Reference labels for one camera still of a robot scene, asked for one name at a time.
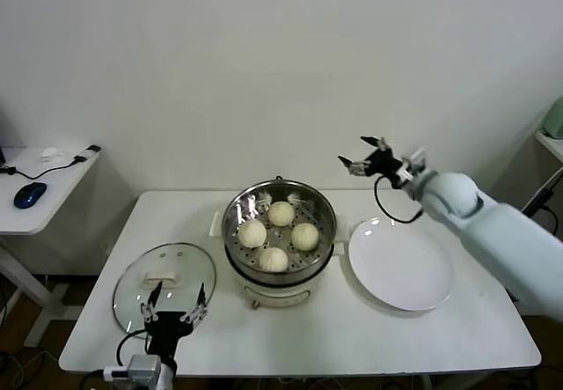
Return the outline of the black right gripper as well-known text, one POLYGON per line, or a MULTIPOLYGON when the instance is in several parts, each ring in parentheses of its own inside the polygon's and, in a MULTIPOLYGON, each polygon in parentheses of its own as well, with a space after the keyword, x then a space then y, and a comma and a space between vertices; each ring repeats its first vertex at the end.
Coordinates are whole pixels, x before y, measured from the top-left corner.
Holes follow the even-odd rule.
POLYGON ((374 136, 361 136, 361 140, 372 146, 375 151, 367 157, 367 161, 352 161, 338 156, 338 160, 347 168, 347 171, 351 175, 366 175, 367 170, 368 177, 378 174, 389 181, 398 181, 397 171, 403 163, 400 159, 395 158, 388 143, 383 138, 374 136))

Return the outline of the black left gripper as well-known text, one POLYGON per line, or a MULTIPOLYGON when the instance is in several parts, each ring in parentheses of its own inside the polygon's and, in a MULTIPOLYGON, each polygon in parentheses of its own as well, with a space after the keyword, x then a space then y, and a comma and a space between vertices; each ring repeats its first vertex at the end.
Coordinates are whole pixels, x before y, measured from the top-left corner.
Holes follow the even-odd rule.
POLYGON ((190 313, 158 312, 156 304, 163 287, 163 281, 150 292, 146 302, 141 303, 143 321, 147 322, 150 336, 148 353, 160 357, 174 357, 179 340, 193 333, 192 321, 202 321, 207 316, 207 295, 205 283, 201 284, 196 307, 190 313))

